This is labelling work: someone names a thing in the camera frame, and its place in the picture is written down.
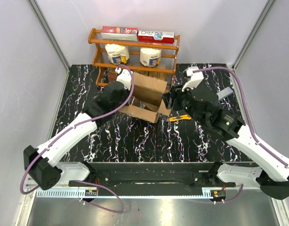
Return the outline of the brown cardboard express box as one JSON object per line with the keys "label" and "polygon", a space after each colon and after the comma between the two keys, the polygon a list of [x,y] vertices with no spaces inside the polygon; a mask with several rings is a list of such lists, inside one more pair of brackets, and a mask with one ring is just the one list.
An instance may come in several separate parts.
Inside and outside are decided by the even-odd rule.
{"label": "brown cardboard express box", "polygon": [[134,72],[133,103],[122,107],[119,112],[131,117],[156,123],[159,116],[169,116],[162,94],[166,91],[167,82]]}

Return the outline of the yellow utility knife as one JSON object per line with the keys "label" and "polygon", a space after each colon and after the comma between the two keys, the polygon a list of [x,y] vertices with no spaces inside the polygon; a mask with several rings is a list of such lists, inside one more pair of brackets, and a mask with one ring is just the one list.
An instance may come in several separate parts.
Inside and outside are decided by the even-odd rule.
{"label": "yellow utility knife", "polygon": [[186,114],[186,115],[181,115],[181,116],[170,117],[166,121],[175,122],[175,121],[180,121],[180,120],[191,120],[191,117]]}

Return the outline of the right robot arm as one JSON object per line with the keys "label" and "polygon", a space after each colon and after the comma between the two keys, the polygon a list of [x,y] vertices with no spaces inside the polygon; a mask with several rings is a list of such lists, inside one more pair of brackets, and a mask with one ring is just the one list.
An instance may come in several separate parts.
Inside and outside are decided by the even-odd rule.
{"label": "right robot arm", "polygon": [[184,110],[217,139],[237,148],[253,160],[256,167],[232,166],[216,162],[203,176],[212,186],[235,183],[259,188],[264,194],[284,200],[289,197],[289,158],[268,145],[255,141],[255,133],[237,114],[219,105],[218,95],[209,88],[173,86],[162,95],[167,109]]}

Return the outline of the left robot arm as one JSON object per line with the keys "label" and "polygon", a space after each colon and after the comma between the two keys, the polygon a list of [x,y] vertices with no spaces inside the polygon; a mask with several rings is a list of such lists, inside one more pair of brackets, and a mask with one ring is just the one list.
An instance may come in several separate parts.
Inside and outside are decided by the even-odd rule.
{"label": "left robot arm", "polygon": [[23,151],[24,175],[20,183],[22,194],[24,182],[30,176],[38,188],[48,190],[59,182],[74,181],[91,186],[95,182],[96,171],[86,162],[65,166],[62,157],[83,138],[113,119],[116,112],[127,105],[134,90],[133,81],[113,81],[104,87],[94,101],[61,132],[37,148],[29,145]]}

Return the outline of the grey toothpaste box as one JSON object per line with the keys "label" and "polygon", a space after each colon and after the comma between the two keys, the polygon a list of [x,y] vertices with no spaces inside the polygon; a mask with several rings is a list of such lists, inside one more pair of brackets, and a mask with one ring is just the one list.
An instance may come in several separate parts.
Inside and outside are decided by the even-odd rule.
{"label": "grey toothpaste box", "polygon": [[230,87],[224,88],[223,90],[217,93],[218,101],[222,101],[226,97],[230,96],[232,93],[233,93],[233,89],[231,89]]}

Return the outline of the red white toothpaste box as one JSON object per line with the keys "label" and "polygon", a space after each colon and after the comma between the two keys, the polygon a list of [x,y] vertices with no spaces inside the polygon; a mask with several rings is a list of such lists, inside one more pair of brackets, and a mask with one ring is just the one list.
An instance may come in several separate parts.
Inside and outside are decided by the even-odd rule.
{"label": "red white toothpaste box", "polygon": [[139,31],[138,41],[147,43],[174,44],[174,32]]}

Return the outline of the red silver toothpaste box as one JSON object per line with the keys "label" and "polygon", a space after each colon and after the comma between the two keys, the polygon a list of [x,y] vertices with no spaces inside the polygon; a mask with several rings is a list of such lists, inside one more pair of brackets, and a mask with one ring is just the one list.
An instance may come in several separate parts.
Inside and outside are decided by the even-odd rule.
{"label": "red silver toothpaste box", "polygon": [[135,27],[103,26],[101,37],[106,40],[137,41],[139,29]]}

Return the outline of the right beige sponge pack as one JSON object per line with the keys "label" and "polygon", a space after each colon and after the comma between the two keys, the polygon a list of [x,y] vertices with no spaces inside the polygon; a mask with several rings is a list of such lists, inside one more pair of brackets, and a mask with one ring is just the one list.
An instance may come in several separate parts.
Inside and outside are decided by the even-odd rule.
{"label": "right beige sponge pack", "polygon": [[156,78],[156,79],[159,79],[162,81],[166,81],[167,80],[167,73],[151,71],[151,72],[149,72],[149,77]]}

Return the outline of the orange wooden shelf rack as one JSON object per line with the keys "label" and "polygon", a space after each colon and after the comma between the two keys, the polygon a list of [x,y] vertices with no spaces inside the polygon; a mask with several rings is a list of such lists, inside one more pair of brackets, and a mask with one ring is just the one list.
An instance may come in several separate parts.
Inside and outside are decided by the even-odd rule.
{"label": "orange wooden shelf rack", "polygon": [[[126,65],[133,71],[149,75],[149,72],[164,72],[167,73],[167,87],[174,84],[174,78],[177,69],[177,57],[180,47],[180,35],[174,38],[174,44],[163,43],[145,43],[138,41],[125,41],[125,40],[104,40],[100,34],[101,30],[93,28],[88,36],[88,43],[94,44],[96,47],[95,56],[92,61],[94,67],[99,68],[99,73],[96,79],[97,86],[106,86],[108,83],[107,74],[110,68],[116,68],[107,56],[105,50],[106,44],[117,44],[127,46],[130,58]],[[140,48],[157,48],[161,49],[161,61],[156,67],[145,67],[140,63]]]}

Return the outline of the right toilet paper roll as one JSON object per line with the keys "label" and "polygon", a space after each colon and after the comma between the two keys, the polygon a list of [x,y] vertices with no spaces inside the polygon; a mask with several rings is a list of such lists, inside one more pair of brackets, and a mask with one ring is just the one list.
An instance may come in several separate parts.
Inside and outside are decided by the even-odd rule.
{"label": "right toilet paper roll", "polygon": [[145,67],[156,67],[161,61],[161,49],[140,48],[140,63]]}

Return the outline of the toilet paper roll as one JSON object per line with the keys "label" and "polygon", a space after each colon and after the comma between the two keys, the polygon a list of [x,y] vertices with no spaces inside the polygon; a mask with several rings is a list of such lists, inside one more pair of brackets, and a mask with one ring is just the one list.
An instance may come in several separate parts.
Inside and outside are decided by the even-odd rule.
{"label": "toilet paper roll", "polygon": [[130,58],[127,46],[107,44],[105,46],[109,61],[114,65],[126,64]]}
{"label": "toilet paper roll", "polygon": [[161,61],[161,49],[140,48],[140,63],[145,67],[156,67]]}

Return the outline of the brown scouring pad pack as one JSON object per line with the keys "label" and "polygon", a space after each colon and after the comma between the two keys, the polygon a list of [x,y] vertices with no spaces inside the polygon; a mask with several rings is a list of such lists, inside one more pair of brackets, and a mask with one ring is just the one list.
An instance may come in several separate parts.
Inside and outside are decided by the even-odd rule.
{"label": "brown scouring pad pack", "polygon": [[116,81],[118,74],[115,72],[115,68],[110,68],[107,74],[108,82]]}

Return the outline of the left toilet paper roll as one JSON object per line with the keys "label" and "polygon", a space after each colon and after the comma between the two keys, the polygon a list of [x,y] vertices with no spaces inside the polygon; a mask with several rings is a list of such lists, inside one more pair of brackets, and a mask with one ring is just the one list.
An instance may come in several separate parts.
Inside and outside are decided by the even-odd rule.
{"label": "left toilet paper roll", "polygon": [[107,44],[105,46],[109,61],[114,65],[126,64],[130,58],[127,46]]}

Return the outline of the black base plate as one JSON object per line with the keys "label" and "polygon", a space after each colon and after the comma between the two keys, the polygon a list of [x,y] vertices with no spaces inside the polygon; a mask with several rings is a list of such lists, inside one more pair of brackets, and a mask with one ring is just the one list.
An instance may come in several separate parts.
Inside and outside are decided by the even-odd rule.
{"label": "black base plate", "polygon": [[88,182],[108,187],[120,198],[207,199],[212,190],[235,187],[216,177],[214,163],[87,163]]}

